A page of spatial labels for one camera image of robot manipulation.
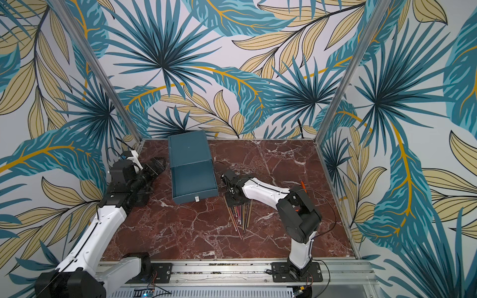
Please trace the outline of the teal top drawer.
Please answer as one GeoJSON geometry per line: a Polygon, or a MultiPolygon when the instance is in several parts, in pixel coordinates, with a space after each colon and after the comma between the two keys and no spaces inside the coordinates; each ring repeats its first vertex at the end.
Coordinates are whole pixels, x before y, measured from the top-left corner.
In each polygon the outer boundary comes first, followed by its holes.
{"type": "Polygon", "coordinates": [[[219,195],[211,160],[173,167],[171,182],[176,204],[199,202],[219,195]]]}

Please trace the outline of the teal drawer cabinet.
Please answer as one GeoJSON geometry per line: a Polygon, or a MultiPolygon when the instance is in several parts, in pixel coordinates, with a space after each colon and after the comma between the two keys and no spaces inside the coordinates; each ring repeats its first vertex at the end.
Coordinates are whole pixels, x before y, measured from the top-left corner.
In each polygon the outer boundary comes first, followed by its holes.
{"type": "Polygon", "coordinates": [[[168,137],[170,168],[200,164],[212,166],[212,155],[203,130],[168,137]]]}

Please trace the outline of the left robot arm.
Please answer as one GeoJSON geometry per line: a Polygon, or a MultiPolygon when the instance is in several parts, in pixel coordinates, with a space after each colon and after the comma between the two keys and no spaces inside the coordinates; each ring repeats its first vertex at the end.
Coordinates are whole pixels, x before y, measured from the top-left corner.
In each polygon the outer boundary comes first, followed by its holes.
{"type": "Polygon", "coordinates": [[[39,298],[105,298],[132,279],[150,281],[153,267],[148,253],[128,253],[102,273],[99,262],[117,229],[134,207],[145,206],[149,189],[166,169],[164,158],[143,165],[119,160],[112,168],[112,181],[91,225],[68,256],[51,272],[42,273],[34,284],[39,298]]]}

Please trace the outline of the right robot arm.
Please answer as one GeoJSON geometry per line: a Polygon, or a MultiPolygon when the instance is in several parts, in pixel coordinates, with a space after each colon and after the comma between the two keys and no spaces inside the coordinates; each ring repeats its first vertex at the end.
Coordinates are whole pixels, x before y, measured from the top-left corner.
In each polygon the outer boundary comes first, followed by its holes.
{"type": "Polygon", "coordinates": [[[229,206],[258,201],[272,207],[291,237],[287,261],[272,264],[270,273],[274,282],[322,279],[316,269],[312,270],[312,247],[322,215],[305,189],[300,186],[291,189],[273,186],[250,175],[239,176],[230,169],[222,174],[221,180],[226,187],[225,199],[229,206]]]}

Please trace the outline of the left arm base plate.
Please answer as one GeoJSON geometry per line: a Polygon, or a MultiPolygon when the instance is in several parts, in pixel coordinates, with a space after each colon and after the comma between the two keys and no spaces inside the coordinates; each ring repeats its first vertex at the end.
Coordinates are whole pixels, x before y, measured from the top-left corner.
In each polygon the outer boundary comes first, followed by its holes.
{"type": "Polygon", "coordinates": [[[135,278],[146,283],[168,284],[172,273],[172,263],[150,263],[142,266],[135,278]]]}

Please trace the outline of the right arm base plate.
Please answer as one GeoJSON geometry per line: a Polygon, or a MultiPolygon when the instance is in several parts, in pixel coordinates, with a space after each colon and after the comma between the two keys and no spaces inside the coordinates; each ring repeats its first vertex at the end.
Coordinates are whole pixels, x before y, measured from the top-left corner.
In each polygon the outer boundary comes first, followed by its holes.
{"type": "Polygon", "coordinates": [[[273,278],[274,283],[305,283],[323,282],[320,265],[316,262],[309,262],[303,269],[298,269],[291,262],[274,262],[267,270],[273,278]]]}

